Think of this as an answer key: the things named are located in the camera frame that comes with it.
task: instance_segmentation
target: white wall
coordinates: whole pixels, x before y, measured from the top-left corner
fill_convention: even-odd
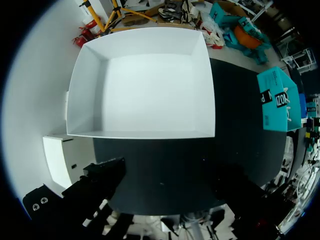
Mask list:
[[[65,94],[80,48],[84,14],[74,1],[56,2],[24,40],[9,73],[3,100],[4,163],[17,196],[22,199],[45,183],[62,188],[50,176],[42,137],[65,133]]]
[[[84,1],[83,0],[74,0],[75,3],[79,6],[81,5]],[[104,5],[106,4],[105,2],[109,2],[111,4],[111,0],[102,0],[104,3]],[[93,8],[93,10],[95,11],[95,13],[101,17],[101,20],[103,23],[106,23],[108,21],[108,16],[106,14],[106,11],[105,9],[103,8],[100,0],[90,0],[90,4]],[[87,10],[87,7],[86,6],[82,6],[80,8],[82,10],[82,12],[86,15],[86,16],[89,16],[90,15],[90,12]]]

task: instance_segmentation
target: black bracket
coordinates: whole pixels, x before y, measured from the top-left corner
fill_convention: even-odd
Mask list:
[[[89,1],[85,1],[85,2],[83,2],[82,4],[80,4],[79,7],[82,7],[83,5],[88,8],[88,7],[91,6],[91,3],[90,3]]]

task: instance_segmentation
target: orange object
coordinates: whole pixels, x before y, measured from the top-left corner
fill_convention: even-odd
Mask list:
[[[256,49],[262,42],[253,36],[246,33],[241,26],[236,26],[234,29],[234,35],[238,42],[248,49]]]

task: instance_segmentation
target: white cardboard tray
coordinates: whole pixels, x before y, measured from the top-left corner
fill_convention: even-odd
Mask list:
[[[150,27],[83,45],[67,100],[67,133],[112,139],[215,136],[215,95],[200,31]]]

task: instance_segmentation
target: plastic bag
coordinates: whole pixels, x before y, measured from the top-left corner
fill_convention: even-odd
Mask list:
[[[225,39],[222,30],[219,28],[218,24],[211,18],[211,16],[206,12],[200,12],[202,23],[200,25],[200,30],[203,34],[205,43],[208,47],[217,45],[219,47],[225,45]]]

